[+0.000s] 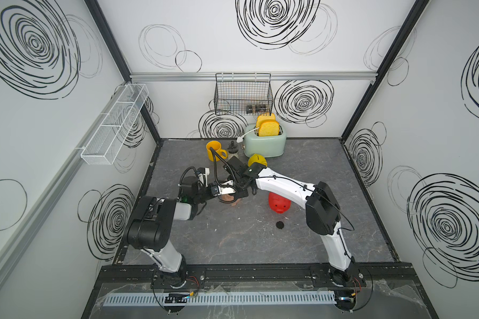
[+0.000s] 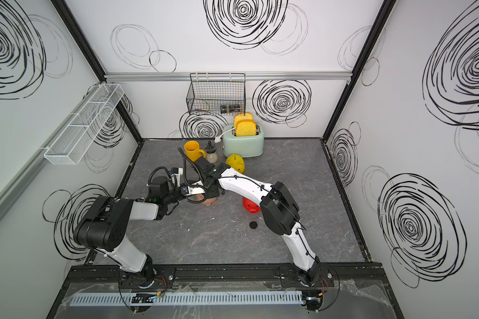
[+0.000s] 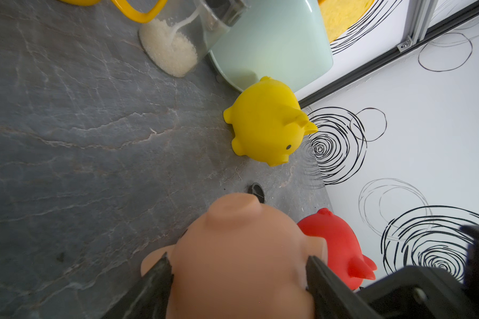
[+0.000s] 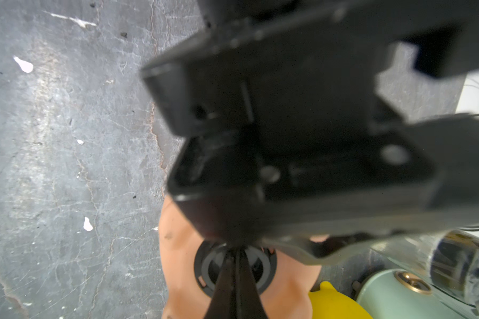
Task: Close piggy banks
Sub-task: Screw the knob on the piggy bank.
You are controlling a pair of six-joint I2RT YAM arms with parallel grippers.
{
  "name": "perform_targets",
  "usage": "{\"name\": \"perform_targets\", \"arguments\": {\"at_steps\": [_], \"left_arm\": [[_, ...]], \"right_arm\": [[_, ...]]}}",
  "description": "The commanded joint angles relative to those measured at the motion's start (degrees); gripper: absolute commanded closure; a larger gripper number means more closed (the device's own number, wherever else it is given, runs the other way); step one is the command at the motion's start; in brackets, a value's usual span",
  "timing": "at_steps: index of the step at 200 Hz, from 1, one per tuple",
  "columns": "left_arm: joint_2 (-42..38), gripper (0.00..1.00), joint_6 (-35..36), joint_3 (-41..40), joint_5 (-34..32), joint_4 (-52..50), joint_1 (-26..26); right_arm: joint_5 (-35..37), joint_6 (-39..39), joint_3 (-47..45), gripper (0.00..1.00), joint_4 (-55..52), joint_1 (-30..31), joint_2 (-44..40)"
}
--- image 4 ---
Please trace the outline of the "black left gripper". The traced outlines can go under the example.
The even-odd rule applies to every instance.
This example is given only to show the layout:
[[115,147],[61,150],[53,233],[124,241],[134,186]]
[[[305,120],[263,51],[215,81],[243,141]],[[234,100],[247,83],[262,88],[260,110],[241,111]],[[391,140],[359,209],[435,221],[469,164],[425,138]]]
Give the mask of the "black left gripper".
[[479,119],[407,123],[376,91],[396,43],[479,69],[479,1],[200,1],[206,28],[140,71],[186,142],[167,181],[206,240],[306,264],[479,223]]

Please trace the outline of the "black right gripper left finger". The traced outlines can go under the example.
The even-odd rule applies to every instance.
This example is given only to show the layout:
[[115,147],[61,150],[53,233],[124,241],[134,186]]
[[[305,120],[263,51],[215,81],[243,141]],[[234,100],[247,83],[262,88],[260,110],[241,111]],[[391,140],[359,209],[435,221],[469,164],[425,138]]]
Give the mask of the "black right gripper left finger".
[[236,318],[236,257],[236,250],[230,250],[225,254],[205,319]]

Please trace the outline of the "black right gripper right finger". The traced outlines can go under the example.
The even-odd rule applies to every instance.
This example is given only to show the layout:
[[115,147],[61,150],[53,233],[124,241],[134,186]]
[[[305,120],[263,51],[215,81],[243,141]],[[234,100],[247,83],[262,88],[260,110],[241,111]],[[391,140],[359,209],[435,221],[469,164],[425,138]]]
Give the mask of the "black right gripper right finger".
[[244,250],[237,250],[237,318],[267,318]]

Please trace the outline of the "pink piggy bank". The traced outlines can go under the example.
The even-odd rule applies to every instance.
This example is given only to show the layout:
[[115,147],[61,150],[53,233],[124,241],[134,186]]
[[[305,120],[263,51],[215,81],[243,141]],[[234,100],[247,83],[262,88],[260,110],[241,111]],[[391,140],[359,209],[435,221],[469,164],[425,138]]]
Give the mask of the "pink piggy bank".
[[[198,287],[194,260],[203,238],[166,196],[158,224],[160,258],[168,289],[162,318],[203,318],[211,298]],[[260,299],[269,318],[311,318],[309,292],[321,267],[299,263],[276,252],[274,279]]]

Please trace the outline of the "black round plug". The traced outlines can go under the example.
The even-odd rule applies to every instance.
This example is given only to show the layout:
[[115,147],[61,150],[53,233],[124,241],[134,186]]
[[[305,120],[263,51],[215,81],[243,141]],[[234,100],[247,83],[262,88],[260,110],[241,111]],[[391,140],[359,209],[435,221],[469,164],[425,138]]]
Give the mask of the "black round plug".
[[[204,241],[198,248],[194,259],[194,277],[199,288],[212,297],[218,276],[222,270],[228,247],[225,244]],[[271,284],[277,269],[277,254],[274,250],[256,246],[245,249],[247,260],[259,294]]]

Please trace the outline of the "yellow piggy bank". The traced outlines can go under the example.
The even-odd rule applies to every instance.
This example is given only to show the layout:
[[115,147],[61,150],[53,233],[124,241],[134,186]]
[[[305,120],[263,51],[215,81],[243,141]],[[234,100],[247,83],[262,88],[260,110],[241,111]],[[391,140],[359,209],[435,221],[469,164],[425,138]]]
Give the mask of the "yellow piggy bank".
[[313,319],[372,319],[359,303],[338,292],[328,281],[323,281],[319,289],[309,293]]

